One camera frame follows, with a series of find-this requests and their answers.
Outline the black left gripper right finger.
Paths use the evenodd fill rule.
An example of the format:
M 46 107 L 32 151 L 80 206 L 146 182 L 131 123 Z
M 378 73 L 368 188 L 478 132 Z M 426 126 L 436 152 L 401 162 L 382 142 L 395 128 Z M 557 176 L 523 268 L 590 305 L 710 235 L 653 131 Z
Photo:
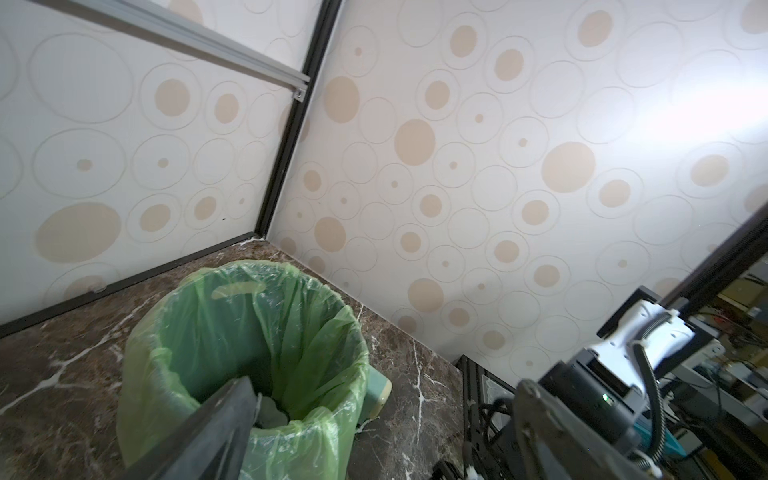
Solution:
M 518 383 L 513 420 L 525 479 L 649 477 L 534 381 Z

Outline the mint green pencil sharpener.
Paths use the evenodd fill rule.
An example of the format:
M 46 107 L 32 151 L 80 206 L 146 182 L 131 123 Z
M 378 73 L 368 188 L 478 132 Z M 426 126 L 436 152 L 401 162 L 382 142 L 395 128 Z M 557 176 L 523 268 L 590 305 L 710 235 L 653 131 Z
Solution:
M 368 383 L 364 396 L 358 425 L 379 417 L 381 410 L 389 399 L 392 382 L 374 367 L 368 368 Z

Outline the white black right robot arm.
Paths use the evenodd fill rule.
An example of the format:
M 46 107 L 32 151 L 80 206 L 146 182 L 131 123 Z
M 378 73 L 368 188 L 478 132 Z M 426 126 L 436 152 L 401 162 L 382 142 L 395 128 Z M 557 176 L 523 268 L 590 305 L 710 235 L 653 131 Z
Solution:
M 689 300 L 640 287 L 599 342 L 511 386 L 467 356 L 463 466 L 444 479 L 659 479 L 666 426 L 659 367 L 702 335 Z

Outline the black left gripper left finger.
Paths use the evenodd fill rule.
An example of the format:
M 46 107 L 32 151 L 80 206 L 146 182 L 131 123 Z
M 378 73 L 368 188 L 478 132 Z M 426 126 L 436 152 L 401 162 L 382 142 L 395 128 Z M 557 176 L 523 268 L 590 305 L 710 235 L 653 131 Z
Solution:
M 223 385 L 163 442 L 122 475 L 124 479 L 237 479 L 260 411 L 251 381 Z

